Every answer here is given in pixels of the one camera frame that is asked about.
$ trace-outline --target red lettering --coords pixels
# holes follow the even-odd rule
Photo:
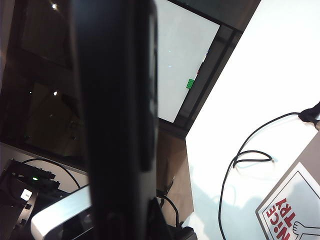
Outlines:
[[[292,219],[294,219],[294,217],[296,216],[296,214],[293,212],[290,216],[287,216],[284,221],[287,224],[287,226],[290,228],[292,226],[291,221]]]
[[[268,216],[268,218],[270,218],[270,216],[276,211],[276,207],[272,206],[272,208],[269,209],[269,212],[266,212],[266,215]]]
[[[284,203],[286,203],[286,202],[287,202],[287,199],[285,198],[285,199],[277,202],[275,205],[278,207],[278,210],[280,210],[281,205],[284,204]]]
[[[287,233],[287,228],[284,226],[281,231],[276,236],[277,239],[281,238],[281,240],[289,240],[290,233]]]
[[[278,215],[278,213],[275,212],[274,215],[275,215],[275,221],[273,221],[272,218],[270,219],[270,223],[271,223],[272,225],[276,225],[277,222],[278,222],[278,220],[279,220],[279,215]]]
[[[287,213],[291,210],[291,206],[287,203],[286,206],[284,206],[283,208],[281,208],[280,210],[280,215],[281,217],[284,217],[285,215],[287,215]]]

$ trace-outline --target white table surface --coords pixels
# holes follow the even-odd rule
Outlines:
[[[185,222],[200,240],[220,240],[222,181],[247,136],[269,120],[320,101],[320,1],[262,0],[186,137],[194,213]],[[255,210],[317,130],[288,117],[245,150],[275,162],[240,163],[225,185],[228,240],[263,240]]]

